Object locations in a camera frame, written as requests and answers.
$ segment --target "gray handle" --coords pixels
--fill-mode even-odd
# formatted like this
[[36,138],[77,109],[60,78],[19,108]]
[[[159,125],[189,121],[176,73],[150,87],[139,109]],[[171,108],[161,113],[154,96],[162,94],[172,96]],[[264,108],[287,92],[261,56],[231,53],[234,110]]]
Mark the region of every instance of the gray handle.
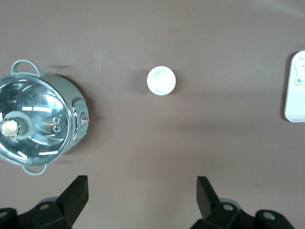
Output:
[[[26,62],[26,63],[31,64],[35,68],[37,73],[18,72],[17,71],[17,66],[18,66],[18,64],[20,64],[22,62]],[[23,74],[23,75],[31,75],[31,76],[35,76],[35,77],[44,77],[43,71],[37,66],[37,64],[35,64],[33,61],[29,61],[29,60],[18,60],[18,61],[15,61],[13,63],[13,65],[11,66],[11,71],[10,72],[11,72],[12,75]]]
[[30,168],[28,166],[22,166],[22,169],[24,172],[26,172],[29,175],[39,176],[39,175],[43,174],[44,171],[46,171],[47,167],[48,167],[48,164],[45,164],[43,170],[40,172],[34,172],[34,171],[30,170]]

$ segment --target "table surface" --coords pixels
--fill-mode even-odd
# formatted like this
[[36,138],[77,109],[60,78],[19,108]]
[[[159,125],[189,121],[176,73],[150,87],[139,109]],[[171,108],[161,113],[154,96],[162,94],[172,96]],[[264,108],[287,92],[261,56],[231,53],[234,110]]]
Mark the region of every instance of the table surface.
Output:
[[[250,215],[273,209],[303,228],[305,126],[283,115],[303,0],[10,0],[0,22],[1,76],[32,60],[90,110],[87,135],[43,175],[0,161],[2,208],[23,213],[88,175],[75,229],[188,229],[207,176]],[[166,96],[146,84],[159,65],[176,75]]]

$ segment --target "white cap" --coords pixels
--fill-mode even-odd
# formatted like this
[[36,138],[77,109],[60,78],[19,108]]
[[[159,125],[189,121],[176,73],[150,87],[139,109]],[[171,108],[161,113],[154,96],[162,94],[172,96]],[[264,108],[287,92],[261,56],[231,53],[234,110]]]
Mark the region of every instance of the white cap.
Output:
[[19,132],[19,125],[13,119],[5,120],[1,123],[1,132],[7,137],[15,137]]
[[158,66],[148,73],[147,85],[152,93],[166,95],[175,88],[176,77],[168,67]]

